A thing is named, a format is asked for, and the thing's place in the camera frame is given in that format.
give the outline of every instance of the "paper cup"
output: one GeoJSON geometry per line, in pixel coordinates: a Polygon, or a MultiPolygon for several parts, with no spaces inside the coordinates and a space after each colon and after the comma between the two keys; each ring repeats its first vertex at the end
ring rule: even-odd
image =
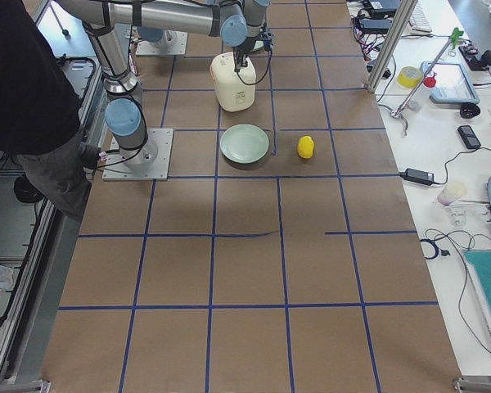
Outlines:
{"type": "Polygon", "coordinates": [[[437,196],[440,204],[447,206],[457,199],[462,198],[467,193],[466,185],[457,180],[450,180],[444,187],[444,190],[437,196]]]}

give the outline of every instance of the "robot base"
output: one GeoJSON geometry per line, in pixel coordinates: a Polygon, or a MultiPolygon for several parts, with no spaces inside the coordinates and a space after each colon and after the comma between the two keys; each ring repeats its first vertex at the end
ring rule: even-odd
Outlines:
{"type": "MultiPolygon", "coordinates": [[[[173,146],[173,129],[148,129],[147,133],[158,147],[158,155],[150,165],[144,165],[142,169],[129,168],[126,164],[108,166],[104,169],[102,178],[105,181],[115,180],[167,180],[169,172],[169,160],[171,147],[173,146]]],[[[118,149],[118,143],[113,138],[110,149],[118,149]]],[[[111,154],[107,158],[106,165],[122,160],[120,154],[111,154]]]]}
{"type": "Polygon", "coordinates": [[[137,46],[137,56],[174,56],[185,55],[187,46],[187,33],[176,32],[177,40],[171,46],[153,47],[147,41],[141,41],[137,46]]]}

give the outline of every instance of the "blue joint cap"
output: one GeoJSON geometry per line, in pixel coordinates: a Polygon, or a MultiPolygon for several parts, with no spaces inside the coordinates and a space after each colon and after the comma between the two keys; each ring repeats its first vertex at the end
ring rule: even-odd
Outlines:
{"type": "Polygon", "coordinates": [[[271,5],[271,0],[255,0],[262,7],[269,7],[271,5]]]}
{"type": "Polygon", "coordinates": [[[113,134],[127,137],[138,127],[142,116],[137,104],[127,98],[111,101],[106,108],[106,123],[113,134]]]}
{"type": "Polygon", "coordinates": [[[229,16],[220,27],[220,37],[223,43],[237,47],[247,38],[247,23],[242,15],[229,16]]]}
{"type": "Polygon", "coordinates": [[[145,41],[149,41],[150,43],[159,42],[162,37],[164,37],[164,29],[152,29],[150,27],[138,27],[138,34],[145,41]]]}

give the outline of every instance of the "yellow lemon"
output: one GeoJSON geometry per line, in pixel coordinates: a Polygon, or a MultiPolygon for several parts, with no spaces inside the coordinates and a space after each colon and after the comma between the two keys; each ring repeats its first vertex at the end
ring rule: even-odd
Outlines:
{"type": "Polygon", "coordinates": [[[298,140],[298,145],[296,146],[298,155],[302,158],[308,159],[313,156],[314,141],[309,135],[298,140]]]}

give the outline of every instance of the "yellow object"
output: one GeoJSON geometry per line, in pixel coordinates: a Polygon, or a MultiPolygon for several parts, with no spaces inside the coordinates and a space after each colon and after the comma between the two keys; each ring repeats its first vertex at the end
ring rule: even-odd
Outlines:
{"type": "Polygon", "coordinates": [[[400,70],[397,82],[405,88],[414,88],[422,79],[422,71],[415,67],[403,67],[400,70]]]}
{"type": "Polygon", "coordinates": [[[309,135],[305,135],[304,137],[298,140],[298,145],[296,147],[296,151],[298,155],[306,160],[313,156],[314,150],[314,141],[309,135]]]}

